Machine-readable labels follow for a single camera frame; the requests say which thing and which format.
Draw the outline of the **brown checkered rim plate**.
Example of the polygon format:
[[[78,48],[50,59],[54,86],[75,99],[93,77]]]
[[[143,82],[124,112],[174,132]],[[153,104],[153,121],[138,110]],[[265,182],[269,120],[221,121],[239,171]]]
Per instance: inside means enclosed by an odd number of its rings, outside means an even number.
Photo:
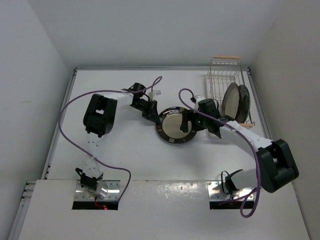
[[[188,122],[188,131],[180,130],[183,111],[187,109],[180,106],[173,106],[164,109],[160,114],[160,123],[155,124],[158,135],[170,144],[184,144],[191,141],[197,134],[192,130],[192,123]]]

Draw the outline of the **dark rim beige plate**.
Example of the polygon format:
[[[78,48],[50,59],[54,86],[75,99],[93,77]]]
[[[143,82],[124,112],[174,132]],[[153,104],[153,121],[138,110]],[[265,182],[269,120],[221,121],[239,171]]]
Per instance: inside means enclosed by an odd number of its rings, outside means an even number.
[[[221,114],[223,116],[229,116],[233,119],[237,117],[238,108],[240,102],[239,86],[232,82],[223,96],[221,105]]]

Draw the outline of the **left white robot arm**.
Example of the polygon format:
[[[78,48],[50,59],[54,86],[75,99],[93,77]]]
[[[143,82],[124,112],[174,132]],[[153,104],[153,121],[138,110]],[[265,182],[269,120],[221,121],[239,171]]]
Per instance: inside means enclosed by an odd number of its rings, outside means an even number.
[[[145,94],[145,86],[136,82],[128,89],[122,89],[120,92],[110,95],[95,93],[90,99],[83,118],[83,125],[87,133],[89,159],[86,160],[83,168],[77,167],[75,171],[80,176],[81,187],[96,199],[101,200],[108,194],[108,186],[103,181],[102,162],[97,159],[102,153],[101,146],[113,129],[117,109],[130,106],[141,111],[144,119],[156,124],[161,122],[157,101],[143,99]]]

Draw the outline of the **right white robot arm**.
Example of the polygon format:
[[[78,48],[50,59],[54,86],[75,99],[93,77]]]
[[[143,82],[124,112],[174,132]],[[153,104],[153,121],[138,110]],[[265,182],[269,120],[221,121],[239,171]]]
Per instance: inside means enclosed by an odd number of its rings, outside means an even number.
[[[274,193],[298,178],[299,170],[286,141],[259,136],[230,116],[221,116],[213,99],[197,95],[190,100],[194,107],[183,113],[180,127],[182,131],[187,131],[188,123],[191,122],[194,131],[208,130],[254,159],[254,169],[240,169],[225,177],[224,187],[228,194],[244,188],[256,191],[264,189],[268,193]]]

